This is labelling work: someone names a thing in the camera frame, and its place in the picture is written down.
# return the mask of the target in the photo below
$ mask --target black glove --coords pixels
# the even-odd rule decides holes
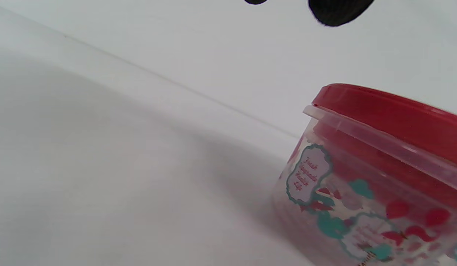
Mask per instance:
[[[245,0],[259,5],[266,0]],[[327,26],[337,27],[356,19],[373,0],[309,0],[309,8],[316,19]]]

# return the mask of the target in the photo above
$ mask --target white wall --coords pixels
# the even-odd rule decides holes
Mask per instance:
[[[0,0],[14,12],[299,135],[321,86],[373,86],[457,113],[457,0],[377,0],[326,28],[305,0]]]

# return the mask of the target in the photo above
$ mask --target printed label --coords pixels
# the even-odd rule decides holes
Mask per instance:
[[[297,156],[286,180],[289,200],[315,215],[317,229],[336,239],[359,266],[412,266],[435,259],[441,248],[438,226],[448,222],[448,210],[431,208],[421,225],[406,222],[408,202],[397,199],[378,208],[367,180],[347,183],[330,175],[333,165],[323,146],[307,146]],[[398,219],[401,227],[394,223]],[[457,248],[451,256],[457,260]]]
[[[296,204],[308,204],[313,190],[331,170],[332,164],[326,150],[316,144],[307,146],[286,181],[289,199]]]
[[[393,224],[373,214],[360,214],[350,232],[340,240],[345,251],[352,257],[364,260],[368,254],[375,254],[379,261],[392,260],[394,243],[382,236],[384,232],[396,231]]]

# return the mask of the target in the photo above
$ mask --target plastic container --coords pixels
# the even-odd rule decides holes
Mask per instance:
[[[313,263],[432,265],[457,245],[457,116],[347,84],[304,113],[273,203]]]

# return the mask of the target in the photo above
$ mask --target red lid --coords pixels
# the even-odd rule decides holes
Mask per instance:
[[[349,84],[322,88],[312,102],[457,164],[457,116],[401,96]]]

